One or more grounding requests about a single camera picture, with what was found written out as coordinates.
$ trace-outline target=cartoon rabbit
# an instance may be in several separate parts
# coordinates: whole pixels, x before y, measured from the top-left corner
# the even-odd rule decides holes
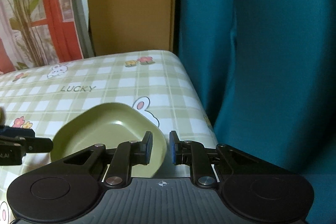
[[[148,97],[146,96],[140,97],[134,102],[133,108],[136,111],[140,112],[142,115],[144,115],[148,120],[150,120],[157,127],[159,127],[159,124],[160,124],[159,120],[155,118],[153,114],[151,114],[149,111],[146,110],[149,107],[150,103],[151,102]]]
[[[0,224],[9,223],[9,211],[6,202],[2,202],[0,205]]]
[[[52,78],[53,76],[58,76],[58,75],[62,75],[62,74],[64,74],[64,73],[66,73],[67,72],[67,70],[68,70],[68,65],[69,65],[70,63],[67,63],[67,64],[65,64],[65,65],[60,65],[60,64],[57,64],[57,65],[55,65],[55,66],[53,66],[52,68],[51,68],[51,72],[49,72],[49,74],[47,75],[47,78]]]

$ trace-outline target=checkered tablecloth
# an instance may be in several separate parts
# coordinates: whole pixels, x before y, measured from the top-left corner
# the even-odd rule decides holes
[[[171,52],[146,51],[94,57],[0,75],[2,123],[31,127],[36,136],[53,138],[84,111],[106,102],[133,106],[148,98],[146,109],[164,133],[214,148],[216,138],[179,59]],[[21,166],[0,166],[0,199],[19,175],[49,163],[46,154],[27,154]],[[178,176],[188,175],[182,166]]]

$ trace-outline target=crosshair symbol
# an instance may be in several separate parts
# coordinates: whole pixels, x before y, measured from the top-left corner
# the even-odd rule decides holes
[[[160,181],[160,182],[158,183],[158,185],[160,185],[161,187],[166,186],[167,184],[169,184],[169,183],[167,183],[167,182],[165,182],[165,181]]]

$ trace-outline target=blue fabric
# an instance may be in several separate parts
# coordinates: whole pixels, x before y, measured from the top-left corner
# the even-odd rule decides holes
[[[335,56],[336,0],[181,0],[179,57],[218,141],[305,174],[310,224],[336,223]]]

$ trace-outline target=pink inner ear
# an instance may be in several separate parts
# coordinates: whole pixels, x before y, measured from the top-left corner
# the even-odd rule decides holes
[[[138,103],[138,105],[137,105],[136,108],[140,110],[140,109],[143,108],[144,104],[145,104],[145,103],[144,103],[143,101],[141,101],[141,102]]]

